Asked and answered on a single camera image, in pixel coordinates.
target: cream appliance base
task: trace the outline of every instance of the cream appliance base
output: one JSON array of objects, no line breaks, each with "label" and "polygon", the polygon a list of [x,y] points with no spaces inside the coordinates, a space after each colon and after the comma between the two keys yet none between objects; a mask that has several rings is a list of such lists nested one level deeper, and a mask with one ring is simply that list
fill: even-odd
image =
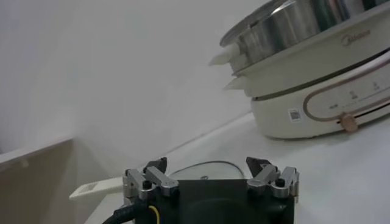
[{"label": "cream appliance base", "polygon": [[390,52],[317,85],[268,100],[252,111],[261,132],[274,138],[310,138],[390,113]]}]

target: wooden knob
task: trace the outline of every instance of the wooden knob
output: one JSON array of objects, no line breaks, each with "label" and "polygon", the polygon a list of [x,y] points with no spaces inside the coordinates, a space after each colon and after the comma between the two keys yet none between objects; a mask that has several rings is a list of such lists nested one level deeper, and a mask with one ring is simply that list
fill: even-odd
[{"label": "wooden knob", "polygon": [[340,124],[347,132],[355,132],[358,130],[358,124],[351,114],[343,114],[340,118]]}]

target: screw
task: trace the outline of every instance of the screw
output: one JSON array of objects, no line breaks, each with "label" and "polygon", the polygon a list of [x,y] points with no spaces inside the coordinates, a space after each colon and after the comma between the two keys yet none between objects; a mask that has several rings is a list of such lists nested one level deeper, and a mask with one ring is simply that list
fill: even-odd
[{"label": "screw", "polygon": [[277,180],[275,180],[275,185],[277,187],[284,187],[285,184],[286,184],[286,182],[284,179],[278,178]]},{"label": "screw", "polygon": [[142,182],[142,189],[149,190],[151,188],[152,188],[152,182],[150,182],[149,180]]}]

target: sticker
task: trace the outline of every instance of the sticker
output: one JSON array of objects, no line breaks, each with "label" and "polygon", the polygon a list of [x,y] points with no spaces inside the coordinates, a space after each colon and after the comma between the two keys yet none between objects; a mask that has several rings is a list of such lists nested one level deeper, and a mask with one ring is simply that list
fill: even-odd
[{"label": "sticker", "polygon": [[288,109],[288,115],[290,117],[291,122],[298,123],[302,121],[302,115],[300,111],[296,108]]}]

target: white shelf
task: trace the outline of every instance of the white shelf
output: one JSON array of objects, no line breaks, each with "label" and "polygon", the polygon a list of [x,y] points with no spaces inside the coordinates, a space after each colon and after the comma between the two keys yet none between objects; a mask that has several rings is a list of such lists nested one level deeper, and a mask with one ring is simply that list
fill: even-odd
[{"label": "white shelf", "polygon": [[25,147],[22,149],[17,149],[11,152],[0,154],[0,172],[18,163],[21,163],[22,166],[28,166],[27,159],[31,156],[42,153],[46,150],[53,149],[53,146],[70,141],[72,139],[73,135],[63,135],[51,139],[50,141],[42,142],[41,144],[37,144],[35,146]]}]

